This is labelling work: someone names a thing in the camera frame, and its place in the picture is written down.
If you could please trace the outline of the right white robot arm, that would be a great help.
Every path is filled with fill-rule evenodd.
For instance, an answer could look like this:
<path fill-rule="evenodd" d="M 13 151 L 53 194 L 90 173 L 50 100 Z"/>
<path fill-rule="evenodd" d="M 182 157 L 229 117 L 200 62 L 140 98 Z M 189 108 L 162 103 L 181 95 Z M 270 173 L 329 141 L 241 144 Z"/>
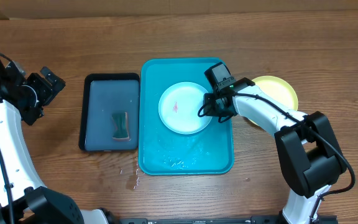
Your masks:
<path fill-rule="evenodd" d="M 214 116 L 220 123 L 233 116 L 248 118 L 271 134 L 276 143 L 282 175 L 290 187 L 287 204 L 277 223 L 334 223 L 318 215 L 327 195 L 350 190 L 331 190 L 339 176 L 351 171 L 328 118 L 317 111 L 305 114 L 266 95 L 253 81 L 212 81 L 212 93 L 204 96 L 199 117 Z"/>

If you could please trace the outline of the light blue plate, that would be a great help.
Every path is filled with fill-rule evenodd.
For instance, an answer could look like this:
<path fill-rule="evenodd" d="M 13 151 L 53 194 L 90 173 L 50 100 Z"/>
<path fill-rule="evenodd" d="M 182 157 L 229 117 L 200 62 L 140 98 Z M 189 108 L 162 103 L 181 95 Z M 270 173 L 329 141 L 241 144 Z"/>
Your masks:
<path fill-rule="evenodd" d="M 158 103 L 163 124 L 178 134 L 194 134 L 203 130 L 212 117 L 199 117 L 207 89 L 193 82 L 180 82 L 167 88 Z"/>

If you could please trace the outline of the green sponge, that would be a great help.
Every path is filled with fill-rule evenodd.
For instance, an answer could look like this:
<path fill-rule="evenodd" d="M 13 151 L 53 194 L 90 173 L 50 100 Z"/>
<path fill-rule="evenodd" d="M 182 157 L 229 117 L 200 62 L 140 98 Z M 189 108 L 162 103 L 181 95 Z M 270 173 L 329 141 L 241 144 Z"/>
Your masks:
<path fill-rule="evenodd" d="M 115 126 L 112 138 L 117 141 L 130 140 L 127 112 L 113 113 L 112 120 Z"/>

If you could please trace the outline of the yellow plate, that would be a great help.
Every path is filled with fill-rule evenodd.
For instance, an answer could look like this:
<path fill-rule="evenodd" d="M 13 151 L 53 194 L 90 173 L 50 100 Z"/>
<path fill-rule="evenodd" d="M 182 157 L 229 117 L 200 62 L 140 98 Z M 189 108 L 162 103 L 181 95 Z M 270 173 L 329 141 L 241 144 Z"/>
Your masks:
<path fill-rule="evenodd" d="M 292 86 L 274 76 L 261 76 L 252 80 L 266 95 L 293 110 L 298 109 L 298 97 Z"/>

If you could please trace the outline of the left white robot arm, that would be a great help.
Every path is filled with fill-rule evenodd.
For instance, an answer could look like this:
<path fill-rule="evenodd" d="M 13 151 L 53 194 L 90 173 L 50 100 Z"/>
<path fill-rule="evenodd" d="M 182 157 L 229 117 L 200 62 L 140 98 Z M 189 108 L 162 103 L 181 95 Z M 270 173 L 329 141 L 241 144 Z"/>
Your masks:
<path fill-rule="evenodd" d="M 0 67 L 0 223 L 113 223 L 102 208 L 80 210 L 72 198 L 46 188 L 29 155 L 22 123 L 32 125 L 65 87 L 43 67 L 28 78 L 14 63 Z"/>

